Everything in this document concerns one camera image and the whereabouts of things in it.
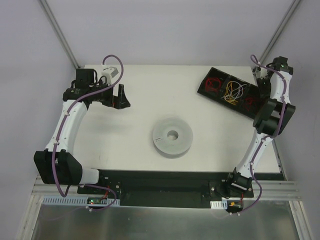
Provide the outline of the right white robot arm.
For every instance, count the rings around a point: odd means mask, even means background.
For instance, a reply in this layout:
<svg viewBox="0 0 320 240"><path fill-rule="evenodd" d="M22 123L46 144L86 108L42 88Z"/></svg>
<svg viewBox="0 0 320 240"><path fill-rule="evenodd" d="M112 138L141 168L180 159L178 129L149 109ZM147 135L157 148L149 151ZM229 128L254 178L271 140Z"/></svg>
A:
<svg viewBox="0 0 320 240"><path fill-rule="evenodd" d="M250 191L252 181L257 181L255 170L265 149L282 133L296 110L289 97L293 68L288 66L288 59L279 56L269 65L262 65L254 54L250 59L256 65L255 76L270 84L270 95L254 118L252 140L244 157L214 190L226 199L241 198Z"/></svg>

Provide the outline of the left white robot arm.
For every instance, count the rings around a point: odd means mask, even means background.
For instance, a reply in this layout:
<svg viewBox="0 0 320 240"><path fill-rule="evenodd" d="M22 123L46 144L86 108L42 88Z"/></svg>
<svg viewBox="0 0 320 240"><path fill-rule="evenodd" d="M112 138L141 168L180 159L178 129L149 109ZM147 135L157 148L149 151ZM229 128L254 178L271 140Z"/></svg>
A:
<svg viewBox="0 0 320 240"><path fill-rule="evenodd" d="M113 66L103 65L100 74L92 68L78 68L75 80L63 93L62 112L49 143L33 157L36 168L45 184L67 186L88 184L94 194L105 191L106 183L99 178L99 170L84 168L73 156L80 124L93 102L117 110L129 108L124 85L118 85L114 95L113 78L119 73Z"/></svg>

